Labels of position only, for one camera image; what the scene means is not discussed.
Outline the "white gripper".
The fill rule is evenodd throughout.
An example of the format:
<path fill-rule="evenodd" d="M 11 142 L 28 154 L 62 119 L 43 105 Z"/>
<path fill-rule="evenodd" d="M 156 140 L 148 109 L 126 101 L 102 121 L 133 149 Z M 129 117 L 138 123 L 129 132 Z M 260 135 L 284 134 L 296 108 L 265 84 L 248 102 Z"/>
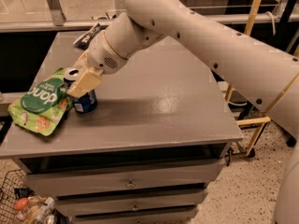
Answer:
<path fill-rule="evenodd" d="M 106 75 L 115 74 L 126 64 L 127 60 L 110 47 L 105 33 L 100 32 L 93 38 L 87 51 L 78 57 L 75 68 L 66 70 L 66 79 L 71 82 L 67 94 L 75 98 L 82 97 L 102 82 L 103 72 Z"/>

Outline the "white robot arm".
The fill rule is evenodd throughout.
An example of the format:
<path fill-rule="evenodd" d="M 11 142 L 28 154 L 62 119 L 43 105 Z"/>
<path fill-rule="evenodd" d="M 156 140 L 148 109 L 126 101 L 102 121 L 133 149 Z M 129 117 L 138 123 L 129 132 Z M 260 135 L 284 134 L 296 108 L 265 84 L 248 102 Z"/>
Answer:
<path fill-rule="evenodd" d="M 105 74 L 165 36 L 177 40 L 271 120 L 299 140 L 299 60 L 212 21 L 179 0 L 117 0 L 121 13 L 75 63 L 69 95 L 95 89 Z"/>

